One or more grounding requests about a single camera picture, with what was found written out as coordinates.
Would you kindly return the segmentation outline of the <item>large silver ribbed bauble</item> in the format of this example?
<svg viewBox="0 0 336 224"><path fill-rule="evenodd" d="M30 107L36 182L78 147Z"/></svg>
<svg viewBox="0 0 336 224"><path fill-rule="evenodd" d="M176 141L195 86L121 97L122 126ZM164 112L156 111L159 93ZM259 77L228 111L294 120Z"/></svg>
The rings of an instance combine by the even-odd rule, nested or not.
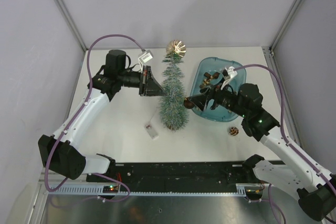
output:
<svg viewBox="0 0 336 224"><path fill-rule="evenodd" d="M180 40L171 40L166 47L167 56L179 56L183 58L186 54L186 45Z"/></svg>

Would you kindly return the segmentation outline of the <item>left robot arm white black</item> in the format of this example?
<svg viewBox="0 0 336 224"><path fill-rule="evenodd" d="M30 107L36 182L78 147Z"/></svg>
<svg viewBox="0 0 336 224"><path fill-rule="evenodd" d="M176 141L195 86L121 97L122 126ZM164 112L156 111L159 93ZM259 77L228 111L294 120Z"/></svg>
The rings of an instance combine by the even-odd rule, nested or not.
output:
<svg viewBox="0 0 336 224"><path fill-rule="evenodd" d="M97 173L105 182L115 178L112 159L103 154L82 155L79 147L88 127L123 87L136 88L142 97L164 96L147 62L153 58L149 50L138 57L139 71L123 50L110 50L105 64L90 79L82 102L72 115L51 136L42 135L38 141L41 160L46 171L53 171L68 179L82 174Z"/></svg>

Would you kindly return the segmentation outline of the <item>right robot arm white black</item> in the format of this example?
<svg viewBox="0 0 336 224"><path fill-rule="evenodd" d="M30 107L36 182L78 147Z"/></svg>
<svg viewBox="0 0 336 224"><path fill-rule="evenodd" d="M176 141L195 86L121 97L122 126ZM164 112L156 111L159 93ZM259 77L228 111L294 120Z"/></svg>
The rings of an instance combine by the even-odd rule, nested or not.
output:
<svg viewBox="0 0 336 224"><path fill-rule="evenodd" d="M263 96L258 86L244 83L237 93L212 86L184 101L186 108L205 110L222 106L241 116L244 132L274 152L286 168L277 168L263 157L246 160L243 179L257 179L273 184L298 201L301 209L313 220L321 221L335 209L335 174L319 165L294 140L287 137L280 123L262 107Z"/></svg>

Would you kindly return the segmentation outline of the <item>small frosted christmas tree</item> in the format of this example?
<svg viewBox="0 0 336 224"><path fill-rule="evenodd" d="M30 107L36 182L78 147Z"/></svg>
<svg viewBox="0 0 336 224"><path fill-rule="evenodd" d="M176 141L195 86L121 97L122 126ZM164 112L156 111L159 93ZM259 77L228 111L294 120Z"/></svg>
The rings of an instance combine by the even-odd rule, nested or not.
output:
<svg viewBox="0 0 336 224"><path fill-rule="evenodd" d="M161 123L170 131L178 131L188 123L188 112L184 107L185 88L184 73L180 69L183 57L176 53L165 56L163 63L166 69L162 72L164 80L161 84L165 95L160 97L159 116Z"/></svg>

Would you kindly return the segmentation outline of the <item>blue plastic tub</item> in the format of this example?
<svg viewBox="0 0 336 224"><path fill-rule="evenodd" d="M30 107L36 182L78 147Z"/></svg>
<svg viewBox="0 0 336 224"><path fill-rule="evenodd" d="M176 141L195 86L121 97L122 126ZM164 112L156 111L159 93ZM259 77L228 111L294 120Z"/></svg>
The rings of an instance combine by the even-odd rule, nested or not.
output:
<svg viewBox="0 0 336 224"><path fill-rule="evenodd" d="M212 80L211 84L218 83L223 75L222 71L224 68L233 66L234 68L241 67L242 64L236 61L229 61L225 59L220 59L217 57L208 57L203 59L198 66L197 72L195 74L194 82L191 88L190 96L200 94L200 84L205 79L204 73L208 72L214 74L219 72L220 75L218 79ZM238 91L239 87L246 82L246 70L239 70L238 75L229 83L232 86L234 91ZM207 120L216 121L216 122L231 122L238 117L235 113L229 113L228 110L222 106L218 106L215 110L211 110L210 106L213 104L213 100L210 101L208 108L202 112L198 108L192 108L192 111Z"/></svg>

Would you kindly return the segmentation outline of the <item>clear plastic packet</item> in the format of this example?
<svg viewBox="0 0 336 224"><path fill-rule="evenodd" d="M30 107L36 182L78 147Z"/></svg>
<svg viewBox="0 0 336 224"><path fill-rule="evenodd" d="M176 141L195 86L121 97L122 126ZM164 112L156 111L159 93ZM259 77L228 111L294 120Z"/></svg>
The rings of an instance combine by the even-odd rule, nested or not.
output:
<svg viewBox="0 0 336 224"><path fill-rule="evenodd" d="M158 138L159 134L150 122L148 122L144 128L151 139L156 140Z"/></svg>

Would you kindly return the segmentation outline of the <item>frosted pine cone ornament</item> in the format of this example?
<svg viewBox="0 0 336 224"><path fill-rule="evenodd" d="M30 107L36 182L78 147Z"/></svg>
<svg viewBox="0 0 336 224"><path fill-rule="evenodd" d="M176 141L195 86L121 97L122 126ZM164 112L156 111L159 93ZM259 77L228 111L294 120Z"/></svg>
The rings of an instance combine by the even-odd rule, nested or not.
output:
<svg viewBox="0 0 336 224"><path fill-rule="evenodd" d="M228 129L228 133L229 133L229 135L231 135L231 136L236 136L236 135L239 134L239 129L238 129L237 127L235 127L235 126L232 126L232 127L230 127L230 128Z"/></svg>

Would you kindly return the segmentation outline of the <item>dark red bauble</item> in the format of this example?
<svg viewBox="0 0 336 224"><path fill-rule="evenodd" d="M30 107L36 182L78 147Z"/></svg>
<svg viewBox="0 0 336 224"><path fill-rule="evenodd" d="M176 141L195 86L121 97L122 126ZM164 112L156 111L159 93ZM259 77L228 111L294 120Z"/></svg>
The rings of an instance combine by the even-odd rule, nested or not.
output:
<svg viewBox="0 0 336 224"><path fill-rule="evenodd" d="M188 98L184 99L183 105L186 109L192 109L195 107L195 105Z"/></svg>

